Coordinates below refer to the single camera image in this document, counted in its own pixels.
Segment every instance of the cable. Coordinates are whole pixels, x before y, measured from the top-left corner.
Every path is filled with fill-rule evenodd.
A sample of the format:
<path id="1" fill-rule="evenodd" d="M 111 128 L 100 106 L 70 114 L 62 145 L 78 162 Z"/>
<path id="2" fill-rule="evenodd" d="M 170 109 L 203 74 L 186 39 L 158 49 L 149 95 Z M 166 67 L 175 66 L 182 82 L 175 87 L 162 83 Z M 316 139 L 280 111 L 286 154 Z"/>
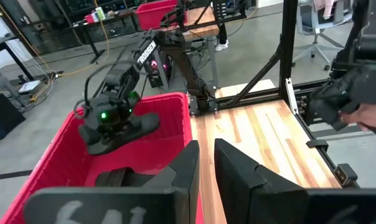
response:
<path id="1" fill-rule="evenodd" d="M 163 92 L 167 93 L 167 91 L 162 87 L 162 86 L 158 86 L 157 87 L 159 90 L 162 90 Z"/>
<path id="2" fill-rule="evenodd" d="M 198 65 L 196 65 L 196 67 L 195 67 L 195 70 L 198 69 L 200 63 L 202 62 L 202 59 L 203 59 L 203 56 L 204 56 L 204 55 L 205 55 L 205 52 L 203 52 L 202 55 L 199 55 L 200 59 L 199 59 Z"/>
<path id="3" fill-rule="evenodd" d="M 199 71 L 200 69 L 204 68 L 208 64 L 209 61 L 210 59 L 208 59 L 207 62 L 202 67 L 198 68 L 196 71 Z"/>
<path id="4" fill-rule="evenodd" d="M 207 39 L 207 38 L 205 38 L 205 37 L 201 37 L 201 36 L 197 35 L 196 33 L 192 32 L 191 30 L 188 30 L 188 31 L 189 31 L 191 34 L 194 34 L 195 36 L 197 36 L 197 37 L 199 37 L 199 38 L 201 38 L 201 39 L 204 39 L 204 40 L 208 40 L 208 41 L 215 41 L 215 40 L 217 40 L 217 38 L 214 39 L 214 40 Z"/>
<path id="5" fill-rule="evenodd" d="M 100 71 L 102 71 L 104 68 L 106 67 L 109 67 L 109 66 L 112 66 L 112 65 L 119 65 L 119 64 L 126 64 L 126 63 L 129 63 L 133 66 L 133 68 L 136 70 L 137 73 L 139 74 L 143 74 L 143 75 L 147 75 L 148 76 L 148 73 L 143 73 L 141 71 L 138 70 L 136 64 L 138 64 L 138 62 L 136 62 L 135 60 L 119 60 L 117 62 L 113 62 L 113 63 L 107 63 L 107 64 L 104 64 L 102 65 L 101 67 L 99 67 L 98 69 L 96 69 L 93 73 L 91 73 L 87 79 L 86 79 L 86 82 L 84 84 L 84 102 L 86 104 L 86 106 L 90 106 L 90 102 L 88 101 L 88 84 L 90 82 L 90 80 L 95 76 L 95 75 L 98 75 L 98 73 Z"/>
<path id="6" fill-rule="evenodd" d="M 237 30 L 235 30 L 234 32 L 232 32 L 231 34 L 227 35 L 226 37 L 230 37 L 233 34 L 235 34 L 236 32 L 238 32 L 243 27 L 244 23 L 245 23 L 245 20 L 242 20 L 242 23 L 240 24 L 240 27 Z"/>
<path id="7" fill-rule="evenodd" d="M 250 14 L 248 17 L 246 17 L 246 18 L 244 18 L 244 19 L 237 20 L 237 21 L 231 21 L 231 22 L 229 22 L 229 23 L 236 23 L 236 22 L 239 22 L 239 21 L 241 21 L 241 20 L 245 21 L 245 20 L 247 20 L 247 19 L 251 19 L 252 15 L 254 15 L 254 13 L 256 12 L 257 9 L 258 9 L 258 8 L 256 7 L 255 10 L 253 10 L 253 12 L 251 12 L 251 14 Z"/>
<path id="8" fill-rule="evenodd" d="M 85 106 L 83 106 L 83 114 L 79 114 L 77 113 L 77 107 L 81 104 L 81 103 L 84 103 L 84 99 L 82 100 L 79 100 L 76 102 L 75 106 L 73 107 L 73 113 L 75 114 L 75 117 L 77 119 L 83 119 L 85 117 L 85 115 L 87 114 L 87 109 Z"/>
<path id="9" fill-rule="evenodd" d="M 145 90 L 145 85 L 146 85 L 146 81 L 148 80 L 148 76 L 149 76 L 149 74 L 148 75 L 146 75 L 146 77 L 145 77 L 145 81 L 144 81 L 144 86 L 143 86 L 143 90 L 141 91 L 141 98 L 144 96 L 144 90 Z"/>

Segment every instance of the metal clamp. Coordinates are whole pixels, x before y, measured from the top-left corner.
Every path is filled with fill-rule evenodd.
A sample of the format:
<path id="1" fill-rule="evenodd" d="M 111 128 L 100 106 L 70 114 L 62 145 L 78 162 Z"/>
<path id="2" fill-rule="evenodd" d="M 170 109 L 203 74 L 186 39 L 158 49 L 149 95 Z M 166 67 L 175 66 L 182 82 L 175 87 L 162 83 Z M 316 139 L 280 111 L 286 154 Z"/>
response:
<path id="1" fill-rule="evenodd" d="M 288 91 L 288 98 L 290 104 L 290 110 L 293 114 L 299 114 L 298 104 L 296 102 L 296 96 L 294 95 L 292 79 L 287 78 L 285 81 L 286 90 Z"/>
<path id="2" fill-rule="evenodd" d="M 339 164 L 333 171 L 337 181 L 342 187 L 347 187 L 358 179 L 358 175 L 348 164 Z"/>

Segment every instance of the wooden tabletop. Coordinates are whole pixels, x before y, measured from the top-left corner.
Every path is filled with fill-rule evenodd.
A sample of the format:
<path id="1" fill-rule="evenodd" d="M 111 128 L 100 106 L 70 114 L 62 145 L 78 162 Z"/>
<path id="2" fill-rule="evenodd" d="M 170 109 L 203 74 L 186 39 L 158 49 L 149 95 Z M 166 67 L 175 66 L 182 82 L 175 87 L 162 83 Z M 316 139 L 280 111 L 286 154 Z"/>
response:
<path id="1" fill-rule="evenodd" d="M 221 88 L 216 97 L 236 95 L 246 84 Z M 273 88 L 260 81 L 252 91 Z M 200 146 L 200 195 L 206 224 L 224 224 L 214 171 L 214 139 L 222 138 L 273 172 L 305 188 L 340 188 L 283 100 L 191 117 Z"/>
<path id="2" fill-rule="evenodd" d="M 204 10 L 205 7 L 200 7 L 193 10 L 187 11 L 187 22 L 184 24 L 186 26 L 194 24 L 194 22 L 199 18 L 200 14 Z M 212 22 L 214 21 L 214 14 L 211 7 L 208 7 L 205 13 L 203 14 L 202 18 L 198 22 L 198 24 L 202 24 L 205 22 Z M 178 26 L 168 27 L 166 30 L 173 30 Z M 216 36 L 219 34 L 219 27 L 217 25 L 202 27 L 198 29 L 188 30 L 184 33 L 185 40 L 193 40 L 198 39 L 199 37 L 210 37 Z"/>

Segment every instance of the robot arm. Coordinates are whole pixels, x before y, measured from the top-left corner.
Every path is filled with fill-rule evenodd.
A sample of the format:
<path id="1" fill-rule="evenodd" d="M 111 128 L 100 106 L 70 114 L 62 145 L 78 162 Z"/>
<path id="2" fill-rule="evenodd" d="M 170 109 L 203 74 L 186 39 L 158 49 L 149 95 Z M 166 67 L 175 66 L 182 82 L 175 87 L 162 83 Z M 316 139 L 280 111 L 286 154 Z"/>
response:
<path id="1" fill-rule="evenodd" d="M 346 46 L 332 64 L 331 79 L 310 102 L 310 110 L 336 131 L 347 126 L 340 111 L 350 114 L 361 103 L 376 104 L 376 0 L 356 1 L 353 21 Z"/>
<path id="2" fill-rule="evenodd" d="M 205 82 L 197 76 L 184 52 L 184 46 L 185 40 L 181 31 L 150 30 L 138 45 L 138 50 L 133 51 L 133 59 L 116 62 L 105 77 L 102 92 L 90 100 L 87 99 L 87 86 L 97 72 L 88 77 L 83 105 L 84 124 L 79 127 L 79 133 L 88 146 L 89 154 L 109 153 L 159 127 L 159 118 L 156 114 L 136 116 L 133 113 L 135 104 L 140 100 L 140 96 L 133 91 L 139 80 L 140 70 L 157 48 L 165 51 L 177 63 L 187 80 L 188 93 L 191 94 L 191 98 L 196 99 L 197 104 L 192 106 L 196 106 L 202 112 L 209 110 L 208 99 L 213 97 Z"/>

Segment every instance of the red bin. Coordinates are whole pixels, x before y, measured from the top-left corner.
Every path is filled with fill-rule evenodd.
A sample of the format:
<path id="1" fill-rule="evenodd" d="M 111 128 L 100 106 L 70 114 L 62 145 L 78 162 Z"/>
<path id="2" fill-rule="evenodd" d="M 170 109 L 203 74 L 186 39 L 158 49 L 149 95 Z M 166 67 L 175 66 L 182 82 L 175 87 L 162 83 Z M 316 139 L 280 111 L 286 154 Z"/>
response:
<path id="1" fill-rule="evenodd" d="M 176 0 L 155 1 L 141 4 L 136 10 L 137 18 L 142 30 L 149 30 L 160 28 L 162 18 L 171 12 L 177 5 Z M 185 14 L 184 23 L 187 22 L 187 11 Z"/>
<path id="2" fill-rule="evenodd" d="M 134 113 L 141 115 L 147 112 L 155 112 L 159 116 L 161 125 L 155 132 L 101 156 L 87 153 L 78 133 L 83 120 L 77 119 L 71 112 L 0 223 L 24 224 L 23 206 L 29 196 L 39 189 L 94 187 L 98 174 L 122 167 L 131 167 L 142 174 L 157 174 L 192 140 L 188 98 L 182 93 L 144 98 L 135 106 Z M 199 197 L 196 224 L 203 222 Z"/>

